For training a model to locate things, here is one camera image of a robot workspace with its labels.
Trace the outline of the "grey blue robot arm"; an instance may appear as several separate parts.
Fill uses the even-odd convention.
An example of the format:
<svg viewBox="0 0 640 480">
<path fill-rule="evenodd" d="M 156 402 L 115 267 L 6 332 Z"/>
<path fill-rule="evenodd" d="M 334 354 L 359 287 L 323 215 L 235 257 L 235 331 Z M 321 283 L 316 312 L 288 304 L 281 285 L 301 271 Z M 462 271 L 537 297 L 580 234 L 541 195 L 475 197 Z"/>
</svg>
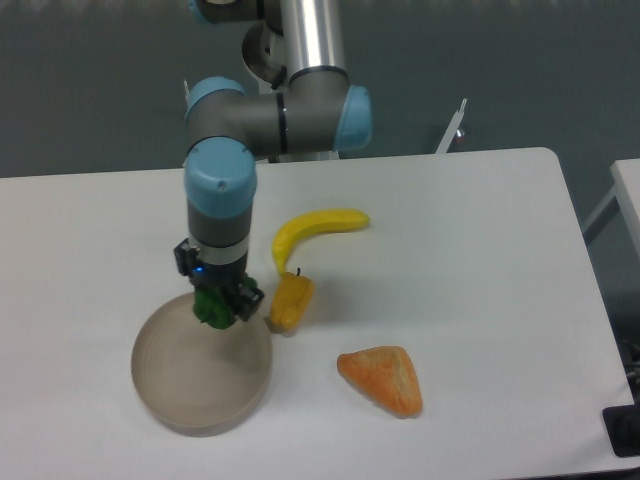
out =
<svg viewBox="0 0 640 480">
<path fill-rule="evenodd" d="M 193 1 L 190 9 L 211 24 L 273 27 L 284 41 L 269 93 L 251 96 L 225 77 L 186 91 L 189 234 L 174 255 L 194 287 L 196 318 L 223 330 L 249 320 L 264 297 L 246 272 L 257 159 L 366 146 L 371 100 L 348 78 L 337 2 Z"/>
</svg>

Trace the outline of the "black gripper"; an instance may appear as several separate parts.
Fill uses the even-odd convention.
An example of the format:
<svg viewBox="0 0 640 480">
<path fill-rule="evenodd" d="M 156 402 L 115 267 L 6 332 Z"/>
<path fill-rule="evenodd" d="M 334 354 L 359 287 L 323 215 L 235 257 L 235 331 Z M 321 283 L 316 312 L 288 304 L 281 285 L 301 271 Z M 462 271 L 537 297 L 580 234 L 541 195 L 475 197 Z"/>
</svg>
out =
<svg viewBox="0 0 640 480">
<path fill-rule="evenodd" d="M 181 241 L 173 253 L 178 272 L 188 277 L 194 292 L 200 286 L 219 288 L 235 321 L 247 322 L 258 311 L 264 292 L 257 281 L 246 274 L 246 254 L 231 263 L 213 264 L 199 257 L 198 249 L 188 238 Z"/>
</svg>

